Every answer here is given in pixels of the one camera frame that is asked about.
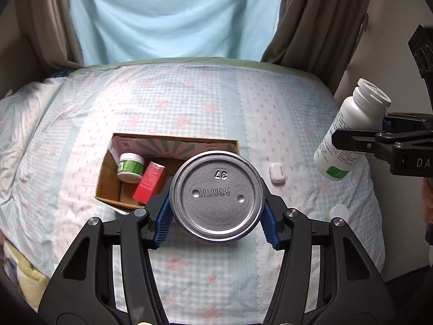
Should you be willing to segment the person's right hand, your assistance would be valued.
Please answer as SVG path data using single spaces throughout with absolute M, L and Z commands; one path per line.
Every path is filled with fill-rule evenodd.
M 423 186 L 421 190 L 422 203 L 424 208 L 424 222 L 433 223 L 433 189 L 430 186 L 429 179 L 423 179 Z

